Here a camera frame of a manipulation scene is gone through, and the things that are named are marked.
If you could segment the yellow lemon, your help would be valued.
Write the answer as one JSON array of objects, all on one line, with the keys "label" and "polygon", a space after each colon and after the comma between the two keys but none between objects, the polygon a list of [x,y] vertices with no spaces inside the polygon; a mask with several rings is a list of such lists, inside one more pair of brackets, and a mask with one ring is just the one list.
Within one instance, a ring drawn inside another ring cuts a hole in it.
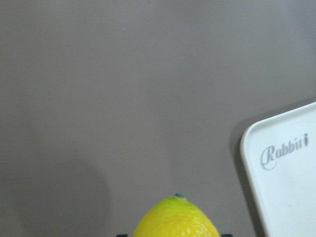
[{"label": "yellow lemon", "polygon": [[211,220],[181,194],[165,198],[140,220],[134,237],[219,237]]}]

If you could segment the white rabbit tray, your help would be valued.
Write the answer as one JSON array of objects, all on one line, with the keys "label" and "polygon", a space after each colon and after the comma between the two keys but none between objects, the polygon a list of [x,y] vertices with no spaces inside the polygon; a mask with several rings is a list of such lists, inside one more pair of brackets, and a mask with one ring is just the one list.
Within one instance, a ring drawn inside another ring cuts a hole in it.
[{"label": "white rabbit tray", "polygon": [[252,124],[240,153],[265,235],[315,236],[315,103]]}]

